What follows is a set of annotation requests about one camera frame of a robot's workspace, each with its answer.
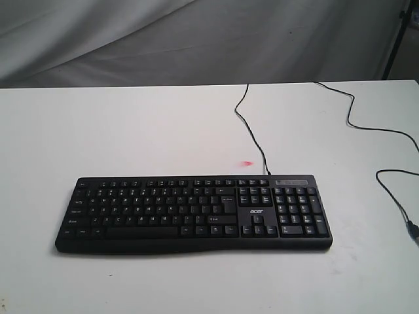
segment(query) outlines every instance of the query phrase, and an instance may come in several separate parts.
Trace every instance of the keyboard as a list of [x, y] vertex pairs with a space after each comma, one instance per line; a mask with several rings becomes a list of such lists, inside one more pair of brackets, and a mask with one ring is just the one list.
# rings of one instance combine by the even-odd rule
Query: keyboard
[[326, 249], [312, 175], [80, 178], [56, 238], [63, 253]]

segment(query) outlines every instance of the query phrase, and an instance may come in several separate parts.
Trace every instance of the gray fabric backdrop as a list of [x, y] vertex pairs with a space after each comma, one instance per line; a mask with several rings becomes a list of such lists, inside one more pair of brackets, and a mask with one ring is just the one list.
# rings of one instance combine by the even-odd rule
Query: gray fabric backdrop
[[371, 80], [405, 0], [2, 0], [0, 86]]

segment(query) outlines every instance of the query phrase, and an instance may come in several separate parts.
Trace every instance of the cable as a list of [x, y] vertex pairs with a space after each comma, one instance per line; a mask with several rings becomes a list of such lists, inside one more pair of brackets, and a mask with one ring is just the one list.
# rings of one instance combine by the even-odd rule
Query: cable
[[238, 106], [242, 103], [242, 101], [244, 100], [244, 98], [246, 97], [246, 95], [247, 95], [247, 91], [249, 90], [249, 84], [247, 84], [246, 85], [246, 90], [244, 91], [244, 94], [243, 94], [243, 97], [241, 98], [241, 100], [237, 103], [237, 105], [236, 105], [236, 108], [234, 108], [234, 112], [238, 115], [238, 117], [240, 118], [240, 120], [244, 123], [244, 125], [246, 126], [246, 128], [247, 128], [247, 130], [249, 131], [249, 133], [250, 133], [250, 136], [251, 136], [251, 138], [252, 138], [252, 140], [253, 140], [253, 142], [255, 142], [255, 145], [257, 146], [257, 148], [259, 149], [259, 151], [261, 152], [261, 154], [262, 154], [262, 159], [263, 159], [263, 165], [264, 165], [264, 168], [266, 169], [266, 172], [269, 174], [269, 175], [272, 175], [271, 173], [270, 173], [270, 171], [269, 171], [269, 169], [268, 169], [268, 165], [267, 165], [267, 163], [266, 163], [266, 158], [265, 158], [265, 156], [264, 156], [264, 152], [263, 152], [263, 149], [261, 148], [261, 146], [258, 144], [258, 142], [256, 141], [256, 138], [255, 138], [255, 136], [254, 136], [254, 134], [253, 134], [253, 132], [252, 132], [252, 130], [251, 130], [251, 128], [250, 128], [250, 126], [249, 126], [249, 124], [247, 123], [247, 121], [246, 121], [246, 119], [240, 114], [240, 113], [238, 113], [238, 111], [237, 111], [237, 108], [238, 108]]
[[[413, 145], [416, 147], [416, 149], [417, 149], [417, 151], [419, 153], [418, 144], [416, 143], [416, 141], [414, 140], [413, 137], [411, 137], [409, 134], [407, 134], [405, 132], [397, 131], [397, 130], [391, 130], [391, 129], [382, 129], [382, 128], [366, 128], [364, 126], [357, 126], [357, 125], [351, 123], [350, 122], [350, 115], [351, 115], [351, 111], [352, 111], [352, 106], [353, 106], [353, 104], [355, 102], [355, 96], [354, 95], [352, 95], [350, 93], [347, 93], [347, 92], [343, 92], [342, 90], [337, 90], [335, 88], [328, 87], [328, 86], [326, 86], [326, 85], [324, 85], [324, 84], [322, 84], [320, 82], [313, 82], [313, 83], [314, 84], [317, 84], [317, 85], [319, 85], [321, 87], [324, 87], [324, 88], [326, 88], [328, 90], [332, 90], [334, 92], [337, 92], [337, 93], [346, 95], [346, 96], [348, 96], [348, 97], [351, 98], [351, 104], [349, 106], [348, 115], [346, 116], [346, 125], [348, 125], [348, 126], [350, 126], [352, 128], [355, 128], [355, 129], [359, 129], [359, 130], [384, 131], [384, 132], [398, 133], [398, 134], [404, 135], [404, 136], [408, 137], [413, 142]], [[407, 170], [402, 170], [402, 169], [381, 169], [381, 170], [378, 170], [375, 173], [375, 179], [378, 181], [378, 183], [380, 184], [380, 186], [388, 193], [388, 195], [390, 195], [390, 197], [393, 199], [393, 201], [395, 202], [395, 204], [398, 206], [398, 208], [399, 208], [399, 210], [400, 210], [403, 218], [405, 219], [405, 222], [406, 222], [406, 225], [407, 225], [407, 229], [409, 231], [410, 236], [413, 239], [419, 241], [419, 227], [417, 225], [415, 225], [410, 220], [410, 218], [407, 215], [407, 213], [406, 213], [405, 209], [403, 208], [403, 206], [400, 204], [400, 202], [395, 198], [395, 196], [390, 191], [390, 189], [380, 180], [380, 178], [378, 176], [380, 173], [385, 173], [385, 172], [406, 173], [408, 175], [416, 175], [416, 176], [419, 176], [419, 173], [411, 172], [411, 171], [407, 171]]]

